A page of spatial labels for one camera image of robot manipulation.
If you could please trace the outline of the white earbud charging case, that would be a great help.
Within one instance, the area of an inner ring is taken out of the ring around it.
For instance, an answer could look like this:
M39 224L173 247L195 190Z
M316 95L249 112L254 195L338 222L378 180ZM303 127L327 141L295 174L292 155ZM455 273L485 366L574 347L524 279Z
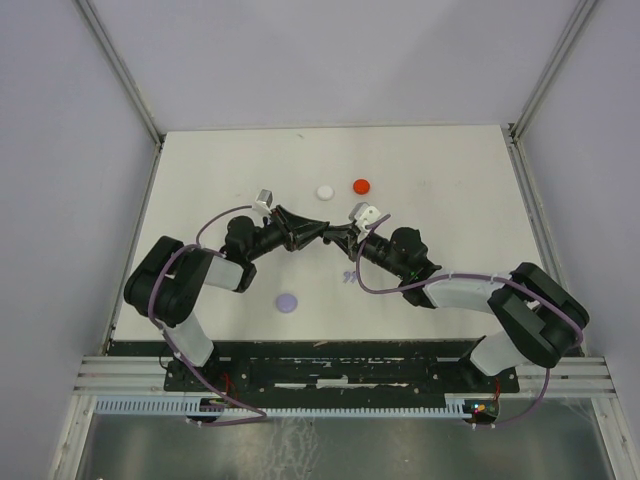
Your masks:
M316 196L321 201L330 201L334 195L335 190L329 185L321 185L316 189Z

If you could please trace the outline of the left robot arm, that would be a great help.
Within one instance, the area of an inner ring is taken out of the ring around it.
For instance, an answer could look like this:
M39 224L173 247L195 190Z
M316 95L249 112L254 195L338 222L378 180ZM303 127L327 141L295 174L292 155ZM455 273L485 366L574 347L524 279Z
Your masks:
M194 313L202 288L243 293L257 274L255 260L279 247L301 250L328 228L327 221L277 206L261 226L246 215L230 219L218 251L204 247L200 236L188 245L163 236L128 278L124 300L149 318L171 350L188 363L187 379L198 389L212 389L220 381L221 366L210 359L214 343Z

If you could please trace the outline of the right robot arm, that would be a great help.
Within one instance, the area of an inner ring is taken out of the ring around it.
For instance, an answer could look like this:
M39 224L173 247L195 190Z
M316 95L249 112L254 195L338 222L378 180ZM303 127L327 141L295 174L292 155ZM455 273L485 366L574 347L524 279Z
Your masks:
M494 275L445 271L429 260L420 232L409 227L384 238L371 226L330 226L323 240L355 264L367 260L399 278L387 294L400 294L415 307L496 317L500 331L477 340L458 368L469 390L481 391L502 371L526 362L552 369L584 339L587 310L534 263Z

